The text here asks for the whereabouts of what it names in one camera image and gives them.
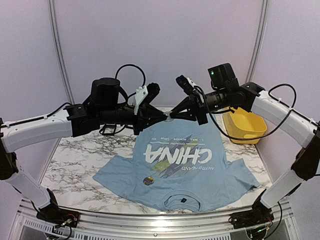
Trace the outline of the black brooch box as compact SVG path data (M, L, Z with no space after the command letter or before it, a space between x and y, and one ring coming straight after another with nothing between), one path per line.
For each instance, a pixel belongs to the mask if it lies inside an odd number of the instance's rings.
M116 124L104 124L99 130L102 136L114 136L116 134L117 125Z

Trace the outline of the light blue printed t-shirt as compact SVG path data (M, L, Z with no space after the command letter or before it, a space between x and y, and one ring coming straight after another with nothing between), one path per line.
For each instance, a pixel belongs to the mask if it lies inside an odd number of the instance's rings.
M154 183L145 185L145 177ZM143 130L132 157L115 155L94 180L126 200L161 211L225 207L260 184L243 159L228 161L212 121L175 119Z

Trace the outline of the white round brooch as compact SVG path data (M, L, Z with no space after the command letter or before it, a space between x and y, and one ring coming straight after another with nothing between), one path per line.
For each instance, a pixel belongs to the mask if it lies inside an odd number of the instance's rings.
M154 178L151 177L151 176L147 176L143 179L143 183L146 185L146 186L150 186L154 183Z

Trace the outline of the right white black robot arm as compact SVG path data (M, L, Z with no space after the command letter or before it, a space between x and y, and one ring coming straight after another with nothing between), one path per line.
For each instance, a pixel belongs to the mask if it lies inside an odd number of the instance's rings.
M236 229L273 220L272 207L316 176L320 163L320 125L262 86L253 82L240 85L229 63L211 67L208 73L213 91L207 94L190 78L183 75L176 78L187 97L171 111L172 119L203 125L209 115L220 109L241 108L273 123L274 131L281 129L301 146L289 170L257 197L251 209L233 213L229 219Z

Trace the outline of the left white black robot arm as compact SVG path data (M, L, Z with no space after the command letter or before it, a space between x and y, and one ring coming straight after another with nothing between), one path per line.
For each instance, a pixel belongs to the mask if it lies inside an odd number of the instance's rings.
M78 137L100 129L101 125L131 125L134 134L164 120L162 111L150 105L159 94L157 83L140 86L129 107L128 95L116 78L92 82L82 104L64 103L47 115L0 123L0 179L14 187L37 207L37 217L58 223L72 216L61 209L52 191L41 186L17 164L16 150L47 140Z

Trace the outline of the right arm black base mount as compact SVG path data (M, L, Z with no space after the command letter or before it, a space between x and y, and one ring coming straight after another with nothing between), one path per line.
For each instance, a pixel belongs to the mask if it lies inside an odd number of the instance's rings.
M239 211L230 215L228 222L232 224L234 229L252 227L275 219L272 209L267 208L261 203L261 197L265 191L254 201L251 210Z

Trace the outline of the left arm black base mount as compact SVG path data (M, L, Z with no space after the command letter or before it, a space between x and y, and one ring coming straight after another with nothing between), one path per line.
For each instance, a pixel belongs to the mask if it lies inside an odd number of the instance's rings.
M50 223L61 225L67 220L71 220L70 226L76 228L78 225L80 213L78 211L60 208L54 193L47 189L49 194L49 205L39 208L36 217Z

